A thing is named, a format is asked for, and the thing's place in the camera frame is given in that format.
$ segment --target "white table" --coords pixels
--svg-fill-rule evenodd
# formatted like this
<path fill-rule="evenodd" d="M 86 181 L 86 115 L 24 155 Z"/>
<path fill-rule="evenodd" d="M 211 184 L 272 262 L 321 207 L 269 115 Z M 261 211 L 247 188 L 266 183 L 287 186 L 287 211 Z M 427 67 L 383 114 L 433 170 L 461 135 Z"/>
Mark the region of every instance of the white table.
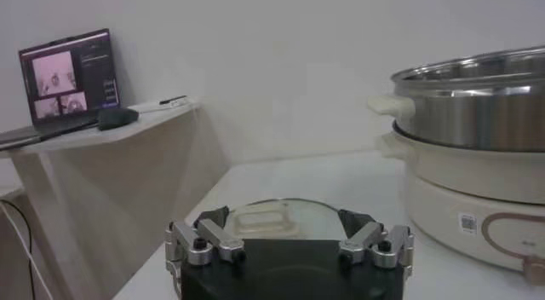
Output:
<path fill-rule="evenodd" d="M 340 208 L 371 214 L 391 227 L 408 224 L 416 233 L 415 272 L 405 299 L 545 299 L 545 287 L 528 286 L 522 275 L 466 257 L 427 237 L 406 217 L 398 187 L 403 165 L 377 153 L 349 153 L 231 168 L 187 216 L 237 207 L 259 199 L 316 199 Z M 175 300 L 172 279 L 160 246 L 115 296 L 115 300 Z"/>

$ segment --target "screw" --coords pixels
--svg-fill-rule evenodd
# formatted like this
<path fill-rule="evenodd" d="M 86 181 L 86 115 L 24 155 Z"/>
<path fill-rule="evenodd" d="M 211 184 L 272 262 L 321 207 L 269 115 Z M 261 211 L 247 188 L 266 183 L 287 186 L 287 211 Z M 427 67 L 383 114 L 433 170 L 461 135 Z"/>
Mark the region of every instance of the screw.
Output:
<path fill-rule="evenodd" d="M 200 250 L 203 250 L 206 248 L 206 245 L 208 243 L 206 242 L 205 239 L 203 238 L 196 238 L 194 241 L 193 241 L 193 249 L 197 250 L 197 251 L 200 251 Z"/>
<path fill-rule="evenodd" d="M 383 240 L 378 243 L 378 251 L 380 252 L 390 252 L 392 250 L 392 243 L 387 240 Z"/>

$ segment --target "metal bracket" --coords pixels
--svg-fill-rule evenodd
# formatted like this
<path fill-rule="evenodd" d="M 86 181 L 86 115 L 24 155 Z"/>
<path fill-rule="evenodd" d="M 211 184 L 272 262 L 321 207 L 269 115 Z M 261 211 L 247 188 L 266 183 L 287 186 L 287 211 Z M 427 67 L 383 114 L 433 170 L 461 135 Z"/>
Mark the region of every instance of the metal bracket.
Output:
<path fill-rule="evenodd" d="M 382 238 L 383 226 L 368 222 L 349 239 L 339 242 L 339 262 L 343 268 L 364 261 L 365 250 Z"/>
<path fill-rule="evenodd" d="M 404 277 L 412 275 L 415 236 L 407 226 L 396 225 L 386 238 L 373 245 L 373 263 L 379 268 L 395 268 L 398 263 L 404 267 Z"/>
<path fill-rule="evenodd" d="M 239 265 L 246 260 L 244 242 L 232 237 L 210 219 L 203 219 L 197 225 L 198 234 L 218 248 L 220 259 Z"/>
<path fill-rule="evenodd" d="M 174 222 L 165 232 L 165 253 L 167 261 L 187 262 L 194 266 L 203 266 L 212 261 L 212 245 L 195 234 L 184 222 Z"/>

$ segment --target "barcode label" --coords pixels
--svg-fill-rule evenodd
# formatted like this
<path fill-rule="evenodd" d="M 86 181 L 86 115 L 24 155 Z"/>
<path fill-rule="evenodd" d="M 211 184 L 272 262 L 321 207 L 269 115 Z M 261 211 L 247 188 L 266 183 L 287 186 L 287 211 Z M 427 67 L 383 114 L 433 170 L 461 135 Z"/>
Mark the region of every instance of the barcode label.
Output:
<path fill-rule="evenodd" d="M 473 214 L 459 213 L 458 226 L 462 233 L 475 235 L 477 233 L 477 217 Z"/>

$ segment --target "white cable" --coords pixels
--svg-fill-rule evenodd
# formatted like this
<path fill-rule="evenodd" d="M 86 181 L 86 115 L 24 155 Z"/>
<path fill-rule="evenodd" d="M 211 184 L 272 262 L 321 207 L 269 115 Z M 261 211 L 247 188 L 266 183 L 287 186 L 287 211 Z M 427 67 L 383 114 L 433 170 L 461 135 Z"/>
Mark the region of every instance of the white cable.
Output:
<path fill-rule="evenodd" d="M 17 236 L 19 237 L 20 243 L 23 245 L 23 249 L 25 249 L 26 256 L 29 260 L 31 260 L 32 266 L 34 267 L 34 270 L 36 271 L 37 277 L 40 279 L 40 282 L 42 282 L 43 289 L 48 294 L 49 300 L 53 300 L 53 296 L 51 295 L 51 291 L 49 291 L 48 286 L 45 284 L 45 281 L 43 280 L 42 273 L 37 269 L 37 265 L 34 262 L 34 258 L 32 257 L 31 253 L 28 251 L 28 248 L 26 247 L 25 240 L 23 239 L 23 236 L 20 234 L 19 229 L 17 228 L 17 225 L 15 225 L 15 222 L 11 215 L 8 213 L 8 210 L 6 210 L 6 207 L 3 205 L 2 202 L 0 202 L 0 206 L 2 206 L 2 211 L 6 215 L 6 217 L 9 220 L 9 223 L 14 228 L 15 232 L 17 233 Z"/>

